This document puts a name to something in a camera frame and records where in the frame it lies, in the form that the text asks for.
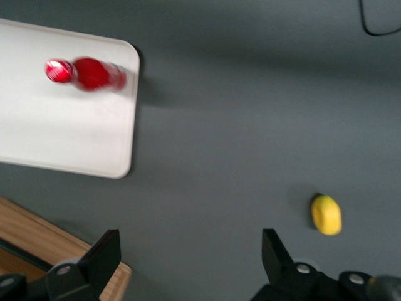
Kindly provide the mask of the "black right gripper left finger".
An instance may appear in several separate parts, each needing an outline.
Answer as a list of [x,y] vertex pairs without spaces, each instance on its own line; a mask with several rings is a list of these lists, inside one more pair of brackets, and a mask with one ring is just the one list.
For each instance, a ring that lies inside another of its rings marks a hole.
[[38,280],[3,275],[1,300],[99,300],[120,261],[120,232],[107,230],[77,262],[59,263]]

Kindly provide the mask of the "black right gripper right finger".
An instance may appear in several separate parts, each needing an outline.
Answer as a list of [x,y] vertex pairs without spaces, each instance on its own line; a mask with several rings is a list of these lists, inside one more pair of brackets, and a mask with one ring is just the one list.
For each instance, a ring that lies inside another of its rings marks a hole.
[[264,229],[261,258],[269,283],[253,300],[367,300],[370,275],[345,271],[333,279],[312,265],[294,261],[274,229]]

